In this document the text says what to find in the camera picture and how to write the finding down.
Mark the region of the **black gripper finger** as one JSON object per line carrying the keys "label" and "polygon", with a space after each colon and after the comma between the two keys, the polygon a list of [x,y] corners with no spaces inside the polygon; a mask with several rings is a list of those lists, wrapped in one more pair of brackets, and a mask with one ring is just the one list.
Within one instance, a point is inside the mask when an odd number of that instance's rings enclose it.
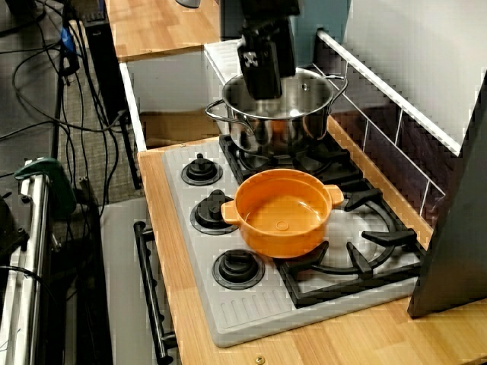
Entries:
{"label": "black gripper finger", "polygon": [[270,40],[241,39],[237,54],[249,95],[254,100],[280,98],[282,89],[275,44]]}
{"label": "black gripper finger", "polygon": [[279,21],[279,77],[295,75],[294,36],[290,20]]}

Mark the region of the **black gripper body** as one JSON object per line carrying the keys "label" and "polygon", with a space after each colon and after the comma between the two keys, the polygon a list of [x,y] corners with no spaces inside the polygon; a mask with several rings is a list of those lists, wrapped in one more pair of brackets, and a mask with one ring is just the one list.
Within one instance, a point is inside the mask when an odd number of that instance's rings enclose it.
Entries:
{"label": "black gripper body", "polygon": [[239,46],[250,45],[253,37],[270,35],[277,46],[293,46],[289,18],[301,13],[300,1],[240,1],[243,23]]}

